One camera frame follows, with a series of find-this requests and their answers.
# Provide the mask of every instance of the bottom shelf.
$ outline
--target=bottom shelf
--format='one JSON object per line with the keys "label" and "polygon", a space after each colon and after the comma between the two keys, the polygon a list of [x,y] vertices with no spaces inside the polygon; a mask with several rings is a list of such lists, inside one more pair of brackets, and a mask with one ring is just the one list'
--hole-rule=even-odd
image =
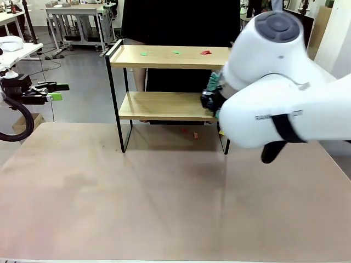
{"label": "bottom shelf", "polygon": [[217,121],[202,108],[201,93],[127,92],[120,119],[148,121]]}

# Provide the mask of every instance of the wooden shelf board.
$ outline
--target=wooden shelf board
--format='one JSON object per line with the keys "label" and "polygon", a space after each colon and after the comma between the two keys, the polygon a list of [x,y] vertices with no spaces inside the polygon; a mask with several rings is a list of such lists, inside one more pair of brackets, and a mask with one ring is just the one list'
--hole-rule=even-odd
{"label": "wooden shelf board", "polygon": [[200,93],[127,92],[120,119],[149,121],[217,121],[202,108]]}
{"label": "wooden shelf board", "polygon": [[[201,55],[204,50],[212,54]],[[229,48],[173,47],[161,45],[122,45],[110,59],[112,67],[221,69],[228,60]]]}

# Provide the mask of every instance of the gray joint cap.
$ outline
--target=gray joint cap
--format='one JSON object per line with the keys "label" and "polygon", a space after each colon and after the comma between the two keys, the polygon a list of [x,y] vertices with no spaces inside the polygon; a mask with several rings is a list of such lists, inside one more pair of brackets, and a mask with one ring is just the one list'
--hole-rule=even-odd
{"label": "gray joint cap", "polygon": [[257,32],[264,38],[287,43],[295,40],[302,32],[300,21],[286,12],[265,12],[255,18]]}

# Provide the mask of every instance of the black corrugated hose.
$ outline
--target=black corrugated hose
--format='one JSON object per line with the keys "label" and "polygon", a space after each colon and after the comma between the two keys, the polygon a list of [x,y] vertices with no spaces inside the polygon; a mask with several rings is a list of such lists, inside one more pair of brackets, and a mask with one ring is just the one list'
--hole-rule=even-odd
{"label": "black corrugated hose", "polygon": [[7,135],[7,134],[0,133],[0,140],[13,142],[13,141],[20,141],[20,140],[26,139],[29,135],[32,134],[34,130],[34,119],[32,117],[31,112],[24,105],[9,97],[6,97],[4,101],[8,105],[10,105],[16,110],[19,110],[23,114],[26,120],[26,129],[18,135]]}

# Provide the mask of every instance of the red scrap on shelf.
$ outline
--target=red scrap on shelf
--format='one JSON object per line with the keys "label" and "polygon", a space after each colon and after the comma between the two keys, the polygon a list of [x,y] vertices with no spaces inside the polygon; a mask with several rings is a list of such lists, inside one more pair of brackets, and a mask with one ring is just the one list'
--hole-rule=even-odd
{"label": "red scrap on shelf", "polygon": [[212,54],[212,53],[209,50],[205,50],[205,51],[201,52],[200,54],[203,55],[203,56],[206,56],[206,55]]}

